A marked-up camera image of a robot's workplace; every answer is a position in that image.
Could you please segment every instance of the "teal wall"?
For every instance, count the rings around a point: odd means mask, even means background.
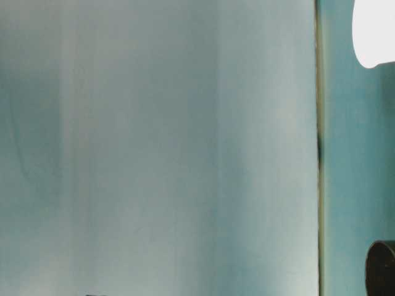
[[[313,17],[0,3],[0,294],[317,295]]]
[[[352,0],[319,0],[323,294],[365,295],[369,245],[395,238],[395,68],[365,69]]]

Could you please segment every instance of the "dark round object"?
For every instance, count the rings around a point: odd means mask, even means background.
[[[395,295],[395,241],[377,241],[370,247],[365,285],[368,296]]]

